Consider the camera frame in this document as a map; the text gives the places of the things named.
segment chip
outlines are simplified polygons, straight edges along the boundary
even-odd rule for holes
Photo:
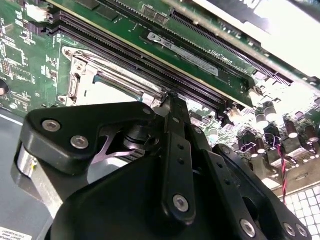
[[[157,14],[156,11],[154,11],[153,9],[151,9],[150,7],[148,7],[146,5],[143,5],[142,12],[146,17],[148,17],[150,19],[154,19]]]
[[[159,13],[157,13],[155,15],[154,20],[156,20],[158,23],[160,23],[162,25],[164,25],[164,24],[166,24],[168,22],[168,18],[166,18],[165,16],[163,16],[163,15],[161,15]]]
[[[112,10],[106,6],[100,6],[96,10],[96,12],[111,22],[113,22],[119,16],[118,13],[116,13],[114,10]]]
[[[75,0],[75,2],[90,10],[93,10],[100,6],[100,4],[95,0]]]

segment red wire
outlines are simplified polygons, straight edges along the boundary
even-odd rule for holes
[[[287,194],[287,173],[286,173],[286,162],[285,159],[281,153],[281,145],[278,146],[277,148],[278,154],[281,157],[281,164],[282,164],[282,195],[283,195],[283,199],[282,202],[284,204],[286,204],[286,194]]]

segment cylindrical metal part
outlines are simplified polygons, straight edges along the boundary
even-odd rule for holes
[[[306,134],[309,142],[316,143],[319,141],[319,137],[317,136],[317,133],[316,133],[314,126],[307,126],[305,128],[305,134]]]
[[[312,145],[313,145],[313,148],[314,148],[315,157],[319,158],[319,156],[320,156],[320,145],[319,145],[319,143],[314,142]]]
[[[261,138],[256,139],[255,144],[256,144],[255,147],[256,147],[258,154],[264,154],[266,152],[265,143]]]
[[[261,130],[265,129],[269,125],[269,122],[267,121],[266,115],[264,113],[256,114],[255,120],[256,120],[257,127]]]
[[[256,146],[250,149],[250,154],[253,159],[259,156]]]
[[[273,105],[267,106],[264,109],[264,114],[265,114],[265,118],[268,122],[273,122],[273,121],[277,120],[277,117],[278,117],[277,111],[275,109],[275,106],[273,106]]]
[[[295,123],[292,121],[287,121],[285,123],[286,132],[288,133],[289,138],[295,139],[298,137],[297,129]]]
[[[218,128],[212,128],[209,131],[209,138],[211,142],[216,142],[219,139],[219,130]]]

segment black plastic bracket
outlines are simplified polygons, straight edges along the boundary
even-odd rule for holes
[[[185,101],[169,95],[162,104],[168,108],[165,118],[164,141],[161,153],[162,192],[161,205],[184,225],[196,217],[196,203],[190,142],[185,139],[185,123],[190,122]]]
[[[88,170],[98,153],[98,139],[105,136],[104,128],[113,129],[114,132],[108,131],[108,134],[114,135],[121,127],[147,125],[155,118],[152,109],[141,102],[34,110],[24,120],[20,140],[38,160],[65,174],[77,175]],[[45,130],[42,126],[45,120],[57,120],[61,129]],[[85,137],[88,147],[73,147],[74,136]]]
[[[267,239],[306,240],[311,238],[308,229],[235,152],[223,144],[216,145],[213,152],[225,160],[225,166],[233,176],[236,176],[232,181],[237,182],[238,190],[246,200],[246,207],[250,209],[251,215],[255,216],[254,221],[260,226]],[[307,237],[301,234],[299,226],[303,227]]]

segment white sticker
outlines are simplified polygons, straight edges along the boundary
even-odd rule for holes
[[[0,240],[31,240],[32,236],[0,227]]]

